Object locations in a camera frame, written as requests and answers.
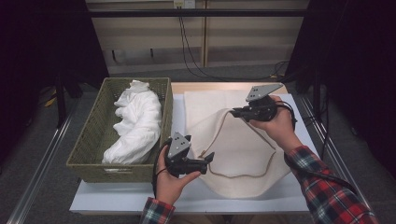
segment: red plaid shirt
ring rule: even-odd
[[[332,174],[308,147],[294,149],[289,160],[306,170]],[[301,184],[315,223],[378,223],[374,213],[349,189],[319,177],[302,175],[294,170],[293,173]],[[174,206],[148,198],[140,223],[167,223],[174,211]]]

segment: crumpled white fabric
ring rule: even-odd
[[[201,159],[215,152],[200,178],[226,198],[262,195],[290,172],[283,150],[265,131],[236,119],[231,108],[247,104],[248,91],[188,91],[184,94],[191,152]]]
[[[120,138],[104,153],[102,163],[137,164],[144,162],[161,134],[161,103],[149,84],[131,82],[119,100],[116,116],[122,121],[113,128]]]

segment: person's left hand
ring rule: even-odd
[[[157,165],[157,200],[173,205],[180,197],[183,188],[192,180],[201,175],[199,171],[195,171],[182,178],[177,178],[169,174],[165,166],[165,151],[169,146],[166,145],[160,154]]]

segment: white towel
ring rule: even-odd
[[[120,138],[104,153],[102,163],[136,164],[144,162],[161,134],[161,104],[149,84],[133,80],[114,103],[122,118],[113,127]]]

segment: person's hand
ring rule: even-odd
[[[280,97],[271,96],[277,104],[282,104]],[[288,109],[279,107],[276,116],[270,121],[252,119],[249,122],[253,127],[265,130],[286,153],[302,146],[300,139],[294,133],[291,123],[291,114]]]
[[[200,176],[201,173],[199,171],[196,171],[185,175],[182,178],[177,178],[170,175],[169,172],[166,170],[164,159],[165,151],[168,147],[169,146],[165,146],[162,149],[160,157],[158,159],[157,173],[160,173],[157,176],[157,200],[163,203],[173,205],[180,197],[183,188],[192,180]]]

